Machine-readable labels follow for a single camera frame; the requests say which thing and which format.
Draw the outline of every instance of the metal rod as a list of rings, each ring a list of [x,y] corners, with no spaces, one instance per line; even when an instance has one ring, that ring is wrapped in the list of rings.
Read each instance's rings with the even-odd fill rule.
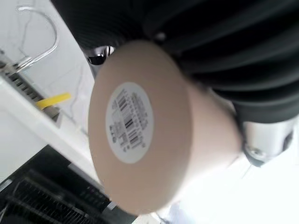
[[[50,17],[48,17],[44,12],[39,11],[38,9],[34,8],[34,7],[30,7],[30,6],[21,6],[17,8],[18,11],[22,12],[22,11],[31,11],[31,12],[35,12],[37,14],[40,14],[42,17],[44,17],[49,24],[52,26],[52,29],[54,31],[54,44],[45,52],[41,53],[40,55],[31,58],[29,56],[25,57],[24,59],[22,59],[21,61],[19,61],[16,65],[15,65],[15,69],[17,70],[17,72],[30,67],[31,65],[33,65],[34,63],[38,62],[39,60],[41,60],[42,58],[46,57],[47,55],[51,54],[58,46],[58,42],[59,42],[59,36],[57,33],[57,29],[55,27],[54,22],[50,19]]]

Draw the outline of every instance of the black ribbed cover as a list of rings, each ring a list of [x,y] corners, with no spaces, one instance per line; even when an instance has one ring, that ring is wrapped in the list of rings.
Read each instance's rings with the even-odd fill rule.
[[[194,82],[231,100],[243,120],[299,113],[298,0],[52,2],[84,49],[153,40]]]

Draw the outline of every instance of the yellow tag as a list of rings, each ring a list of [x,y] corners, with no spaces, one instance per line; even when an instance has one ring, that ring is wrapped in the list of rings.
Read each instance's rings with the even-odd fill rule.
[[[52,106],[52,105],[58,104],[62,101],[70,99],[70,98],[71,98],[70,93],[66,92],[66,93],[63,93],[63,94],[60,94],[60,95],[57,95],[57,96],[53,96],[53,97],[49,97],[49,98],[37,101],[36,106],[39,109],[43,110],[47,106]]]

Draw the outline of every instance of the metal bracket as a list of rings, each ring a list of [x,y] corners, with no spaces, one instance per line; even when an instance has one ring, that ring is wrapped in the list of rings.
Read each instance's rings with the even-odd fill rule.
[[[297,118],[277,123],[244,122],[245,154],[255,166],[279,156],[290,145]]]

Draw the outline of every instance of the label sticker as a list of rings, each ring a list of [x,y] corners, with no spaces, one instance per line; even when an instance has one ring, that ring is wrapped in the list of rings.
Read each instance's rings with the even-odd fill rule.
[[[124,163],[138,162],[150,147],[153,131],[153,110],[144,89],[132,82],[119,85],[106,111],[106,133],[115,156]]]

